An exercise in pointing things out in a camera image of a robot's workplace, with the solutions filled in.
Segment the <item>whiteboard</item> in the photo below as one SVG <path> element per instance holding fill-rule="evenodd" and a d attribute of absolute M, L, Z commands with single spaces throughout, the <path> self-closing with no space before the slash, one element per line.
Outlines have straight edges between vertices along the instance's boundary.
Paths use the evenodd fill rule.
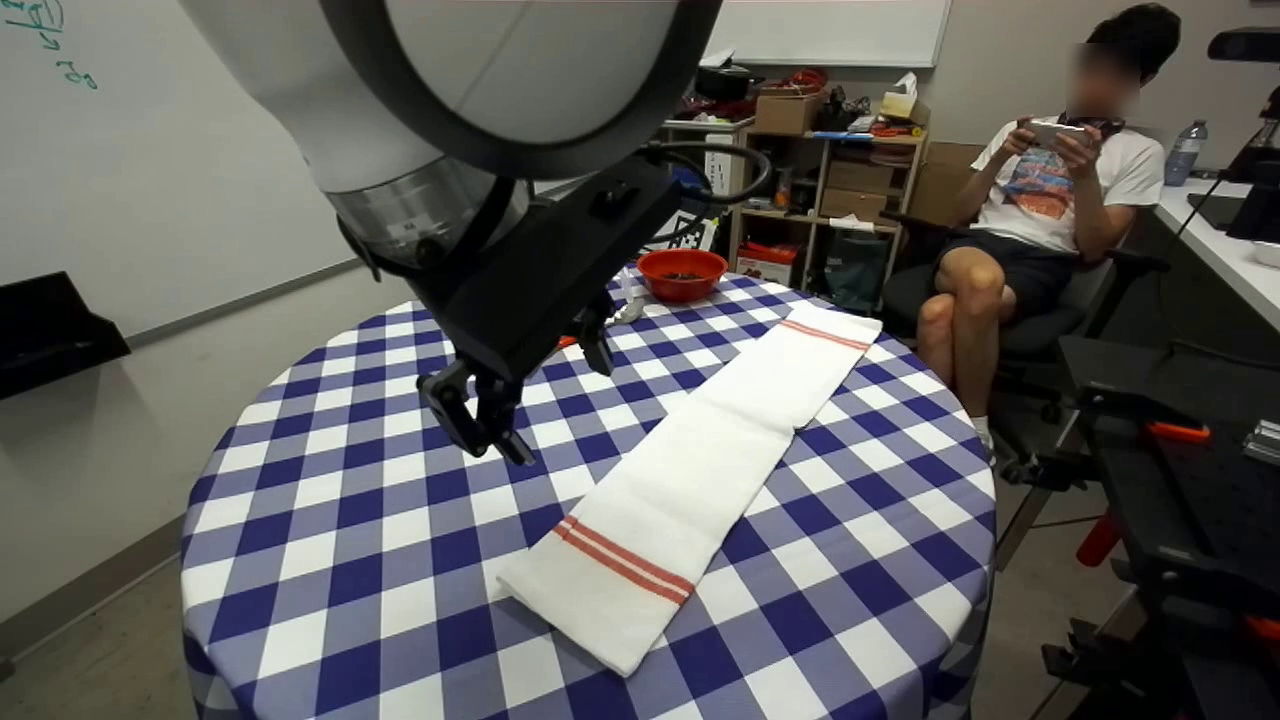
<path fill-rule="evenodd" d="M 0 282 L 123 334 L 354 261 L 284 126 L 175 0 L 0 0 Z"/>
<path fill-rule="evenodd" d="M 724 0 L 712 51 L 745 62 L 934 67 L 951 0 Z"/>

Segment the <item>red stripe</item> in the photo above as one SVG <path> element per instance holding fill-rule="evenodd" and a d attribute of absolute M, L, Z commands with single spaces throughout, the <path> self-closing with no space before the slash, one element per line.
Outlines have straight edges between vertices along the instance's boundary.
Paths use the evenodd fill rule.
<path fill-rule="evenodd" d="M 690 596 L 680 596 L 675 586 L 670 583 L 657 583 L 654 575 L 619 565 L 617 557 L 608 557 L 604 548 L 596 548 L 590 536 L 573 530 L 568 522 L 556 522 L 556 536 L 564 545 L 573 545 L 575 553 L 594 557 L 596 565 L 613 569 L 617 575 L 632 578 L 636 586 L 654 591 L 654 596 L 663 596 L 673 603 L 683 603 Z"/>
<path fill-rule="evenodd" d="M 596 528 L 590 528 L 584 518 L 575 515 L 564 515 L 564 522 L 573 522 L 575 530 L 584 530 L 594 545 L 608 548 L 613 557 L 626 557 L 629 565 L 636 565 L 640 573 L 663 578 L 663 583 L 675 583 L 683 596 L 691 596 L 691 583 L 675 573 L 663 573 L 657 565 L 649 565 L 643 557 L 619 548 L 617 540 L 600 536 Z"/>
<path fill-rule="evenodd" d="M 805 330 L 805 334 L 817 334 L 817 340 L 832 340 L 832 344 L 843 344 L 843 347 L 856 347 L 856 350 L 868 350 L 868 347 L 874 347 L 874 344 L 863 344 L 863 340 L 836 334 L 836 330 L 821 330 L 821 328 L 796 324 L 796 320 L 784 320 L 784 328 Z"/>

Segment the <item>hand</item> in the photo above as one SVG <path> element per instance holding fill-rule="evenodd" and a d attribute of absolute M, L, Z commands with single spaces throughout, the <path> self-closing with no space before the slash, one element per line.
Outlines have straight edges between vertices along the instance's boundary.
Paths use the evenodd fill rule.
<path fill-rule="evenodd" d="M 1032 133 L 1032 120 L 1028 117 L 1021 117 L 1018 125 L 1014 125 L 1014 133 L 1003 137 L 1003 155 L 1023 155 L 1028 147 L 1035 147 L 1035 133 Z"/>
<path fill-rule="evenodd" d="M 1053 150 L 1067 162 L 1071 174 L 1097 171 L 1097 155 L 1104 147 L 1104 137 L 1089 125 L 1079 133 L 1057 133 Z"/>

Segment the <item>bare leg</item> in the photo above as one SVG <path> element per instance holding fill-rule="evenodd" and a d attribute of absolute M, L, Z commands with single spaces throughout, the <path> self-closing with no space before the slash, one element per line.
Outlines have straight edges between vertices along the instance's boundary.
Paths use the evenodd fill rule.
<path fill-rule="evenodd" d="M 915 350 L 951 385 L 956 379 L 956 295 L 927 295 L 915 320 Z"/>
<path fill-rule="evenodd" d="M 970 414 L 987 414 L 1000 320 L 1018 295 L 1003 282 L 1000 264 L 982 248 L 951 248 L 941 264 L 941 288 L 956 295 L 956 394 Z"/>

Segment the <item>shorts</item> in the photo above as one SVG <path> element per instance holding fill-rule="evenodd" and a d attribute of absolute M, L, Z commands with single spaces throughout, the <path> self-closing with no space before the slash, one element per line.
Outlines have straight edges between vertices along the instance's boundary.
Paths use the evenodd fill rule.
<path fill-rule="evenodd" d="M 1018 295 L 1018 316 L 1039 316 L 1053 311 L 1059 290 L 1071 282 L 1079 257 L 1050 250 L 1035 244 L 1003 238 L 991 232 L 959 232 L 946 244 L 946 257 L 951 248 L 982 248 L 1003 266 L 1003 282 Z"/>

